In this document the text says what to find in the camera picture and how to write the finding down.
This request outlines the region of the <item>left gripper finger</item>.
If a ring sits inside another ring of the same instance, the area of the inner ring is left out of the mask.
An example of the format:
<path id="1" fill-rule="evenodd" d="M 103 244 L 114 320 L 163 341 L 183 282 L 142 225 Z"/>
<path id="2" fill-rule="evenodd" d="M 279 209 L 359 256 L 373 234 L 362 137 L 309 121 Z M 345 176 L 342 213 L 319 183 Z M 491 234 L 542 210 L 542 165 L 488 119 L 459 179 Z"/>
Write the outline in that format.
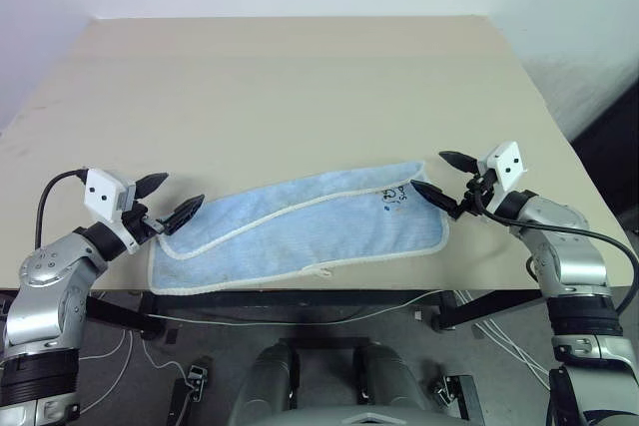
<path id="1" fill-rule="evenodd" d="M 167 178 L 166 172 L 153 173 L 135 181 L 134 199 L 140 200 L 152 194 Z"/>
<path id="2" fill-rule="evenodd" d="M 204 199 L 204 195 L 187 199 L 179 204 L 169 216 L 162 218 L 160 220 L 160 225 L 163 227 L 162 234 L 172 235 L 182 228 L 195 216 L 202 206 Z"/>

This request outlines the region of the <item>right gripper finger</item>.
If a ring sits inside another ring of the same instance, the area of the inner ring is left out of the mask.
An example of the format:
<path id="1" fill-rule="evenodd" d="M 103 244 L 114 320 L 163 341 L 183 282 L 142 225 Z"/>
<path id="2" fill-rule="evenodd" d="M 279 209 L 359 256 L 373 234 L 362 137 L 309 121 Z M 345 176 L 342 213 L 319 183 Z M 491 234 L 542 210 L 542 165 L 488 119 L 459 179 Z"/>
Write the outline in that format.
<path id="1" fill-rule="evenodd" d="M 478 173 L 477 159 L 456 151 L 441 151 L 439 156 L 449 165 L 464 173 Z"/>
<path id="2" fill-rule="evenodd" d="M 429 203 L 444 211 L 452 219 L 458 219 L 461 215 L 459 203 L 447 196 L 440 188 L 423 181 L 412 180 L 412 187 Z"/>

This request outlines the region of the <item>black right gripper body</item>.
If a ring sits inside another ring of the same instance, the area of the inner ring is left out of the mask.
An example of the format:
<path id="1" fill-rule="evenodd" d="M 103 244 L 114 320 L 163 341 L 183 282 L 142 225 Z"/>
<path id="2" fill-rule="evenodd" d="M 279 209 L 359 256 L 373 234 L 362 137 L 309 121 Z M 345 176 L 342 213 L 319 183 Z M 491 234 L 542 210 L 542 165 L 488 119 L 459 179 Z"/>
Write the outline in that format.
<path id="1" fill-rule="evenodd" d="M 474 216 L 483 215 L 483 211 L 494 197 L 494 185 L 498 177 L 495 169 L 488 169 L 481 173 L 478 168 L 460 169 L 466 174 L 472 174 L 472 179 L 466 184 L 463 199 L 455 209 L 455 218 L 469 213 Z"/>

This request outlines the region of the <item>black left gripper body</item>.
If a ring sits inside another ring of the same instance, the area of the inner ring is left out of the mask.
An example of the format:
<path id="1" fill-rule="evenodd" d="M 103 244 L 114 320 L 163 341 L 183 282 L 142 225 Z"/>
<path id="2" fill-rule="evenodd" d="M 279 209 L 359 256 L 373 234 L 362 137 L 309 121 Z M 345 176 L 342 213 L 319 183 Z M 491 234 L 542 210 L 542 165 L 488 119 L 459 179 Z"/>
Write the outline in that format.
<path id="1" fill-rule="evenodd" d="M 134 201 L 132 207 L 122 213 L 122 223 L 136 243 L 145 243 L 157 234 L 165 232 L 164 223 L 149 216 L 149 209 Z"/>

